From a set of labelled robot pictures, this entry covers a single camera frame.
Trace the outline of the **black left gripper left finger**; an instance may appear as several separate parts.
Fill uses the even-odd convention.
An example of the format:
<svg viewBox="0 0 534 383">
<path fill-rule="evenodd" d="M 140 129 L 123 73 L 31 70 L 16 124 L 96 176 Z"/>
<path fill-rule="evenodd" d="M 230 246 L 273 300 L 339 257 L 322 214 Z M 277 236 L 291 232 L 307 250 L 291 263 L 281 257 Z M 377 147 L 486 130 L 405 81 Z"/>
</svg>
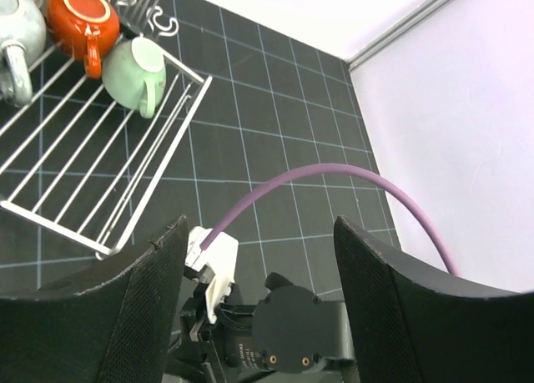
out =
<svg viewBox="0 0 534 383">
<path fill-rule="evenodd" d="M 1 296 L 3 382 L 160 382 L 189 227 L 151 239 L 38 290 Z"/>
</svg>

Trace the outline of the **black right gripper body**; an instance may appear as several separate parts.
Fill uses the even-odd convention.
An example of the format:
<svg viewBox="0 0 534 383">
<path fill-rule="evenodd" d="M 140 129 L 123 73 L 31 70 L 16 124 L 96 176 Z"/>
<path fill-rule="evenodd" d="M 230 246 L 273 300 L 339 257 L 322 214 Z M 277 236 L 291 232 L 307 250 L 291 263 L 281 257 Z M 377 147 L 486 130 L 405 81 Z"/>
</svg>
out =
<svg viewBox="0 0 534 383">
<path fill-rule="evenodd" d="M 311 290 L 271 273 L 267 295 L 241 304 L 239 286 L 208 319 L 208 286 L 196 285 L 179 312 L 165 374 L 184 382 L 259 382 L 274 374 L 340 373 L 360 381 L 345 302 L 322 300 Z"/>
</svg>

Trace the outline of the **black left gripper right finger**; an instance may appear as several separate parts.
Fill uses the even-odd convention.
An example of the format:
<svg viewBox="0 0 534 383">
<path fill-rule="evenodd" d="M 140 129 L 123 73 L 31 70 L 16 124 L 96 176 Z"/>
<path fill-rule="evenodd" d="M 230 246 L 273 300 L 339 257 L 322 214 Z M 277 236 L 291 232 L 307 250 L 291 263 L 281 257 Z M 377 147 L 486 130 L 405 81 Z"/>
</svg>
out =
<svg viewBox="0 0 534 383">
<path fill-rule="evenodd" d="M 532 381 L 532 293 L 448 274 L 343 217 L 334 247 L 361 381 Z"/>
</svg>

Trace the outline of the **mint green mug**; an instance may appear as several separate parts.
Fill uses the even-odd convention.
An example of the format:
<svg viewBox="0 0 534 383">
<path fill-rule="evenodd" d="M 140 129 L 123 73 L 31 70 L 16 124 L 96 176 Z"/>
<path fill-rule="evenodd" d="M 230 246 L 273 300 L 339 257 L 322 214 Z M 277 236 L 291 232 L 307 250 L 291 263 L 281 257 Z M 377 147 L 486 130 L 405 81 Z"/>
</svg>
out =
<svg viewBox="0 0 534 383">
<path fill-rule="evenodd" d="M 117 103 L 152 118 L 166 87 L 161 48 L 144 37 L 121 41 L 103 61 L 102 81 Z"/>
</svg>

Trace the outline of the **orange glazed ceramic mug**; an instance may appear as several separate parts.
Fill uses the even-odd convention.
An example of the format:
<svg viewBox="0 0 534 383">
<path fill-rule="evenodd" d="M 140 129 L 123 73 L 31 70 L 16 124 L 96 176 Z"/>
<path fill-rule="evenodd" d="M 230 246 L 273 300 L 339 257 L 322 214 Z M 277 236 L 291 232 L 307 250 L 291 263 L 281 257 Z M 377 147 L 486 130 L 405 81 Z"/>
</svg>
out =
<svg viewBox="0 0 534 383">
<path fill-rule="evenodd" d="M 118 14 L 108 0 L 47 0 L 50 33 L 71 58 L 83 63 L 90 78 L 100 78 L 102 61 L 120 35 Z"/>
</svg>

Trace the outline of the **grey ceramic mug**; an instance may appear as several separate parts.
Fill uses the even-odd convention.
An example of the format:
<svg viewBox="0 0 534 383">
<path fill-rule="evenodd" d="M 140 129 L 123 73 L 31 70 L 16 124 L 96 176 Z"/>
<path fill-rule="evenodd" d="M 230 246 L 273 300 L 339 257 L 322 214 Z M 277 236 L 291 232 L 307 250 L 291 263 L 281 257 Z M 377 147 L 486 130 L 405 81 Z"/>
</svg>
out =
<svg viewBox="0 0 534 383">
<path fill-rule="evenodd" d="M 1 95 L 15 106 L 33 97 L 29 67 L 43 53 L 46 34 L 34 0 L 1 0 Z"/>
</svg>

